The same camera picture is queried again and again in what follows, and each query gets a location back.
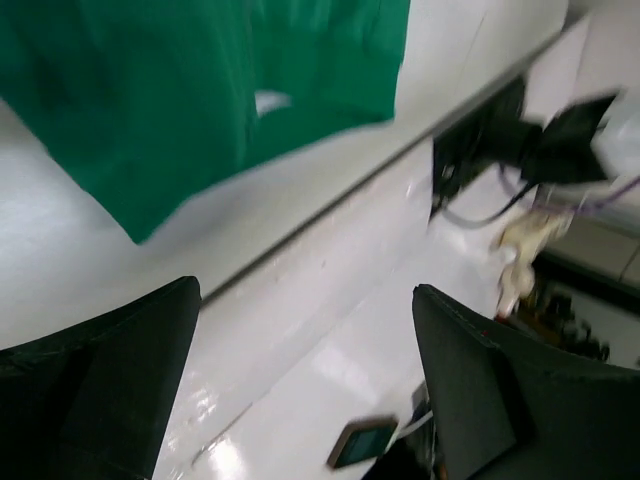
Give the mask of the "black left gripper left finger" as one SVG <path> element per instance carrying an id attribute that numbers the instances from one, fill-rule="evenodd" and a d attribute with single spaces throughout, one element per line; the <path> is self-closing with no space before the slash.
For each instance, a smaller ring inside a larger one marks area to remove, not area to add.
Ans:
<path id="1" fill-rule="evenodd" d="M 2 350 L 2 478 L 151 478 L 200 305 L 182 277 Z"/>

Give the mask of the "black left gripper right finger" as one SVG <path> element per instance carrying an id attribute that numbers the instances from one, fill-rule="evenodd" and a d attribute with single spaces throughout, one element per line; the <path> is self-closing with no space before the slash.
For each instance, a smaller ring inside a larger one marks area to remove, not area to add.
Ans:
<path id="1" fill-rule="evenodd" d="M 639 373 L 543 344 L 431 285 L 412 314 L 450 479 L 636 479 Z"/>

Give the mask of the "green zip jacket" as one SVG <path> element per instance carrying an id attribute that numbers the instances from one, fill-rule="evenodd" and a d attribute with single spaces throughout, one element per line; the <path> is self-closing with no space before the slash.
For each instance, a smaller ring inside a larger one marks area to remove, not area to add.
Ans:
<path id="1" fill-rule="evenodd" d="M 1 96 L 135 243 L 232 176 L 395 113 L 406 1 L 5 1 Z"/>

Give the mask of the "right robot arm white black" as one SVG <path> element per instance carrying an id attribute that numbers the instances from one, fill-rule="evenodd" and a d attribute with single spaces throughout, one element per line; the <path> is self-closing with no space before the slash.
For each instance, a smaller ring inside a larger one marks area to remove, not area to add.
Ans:
<path id="1" fill-rule="evenodd" d="M 570 104 L 542 125 L 502 114 L 482 124 L 474 155 L 520 171 L 530 184 L 576 185 L 608 178 L 592 140 L 619 93 Z"/>

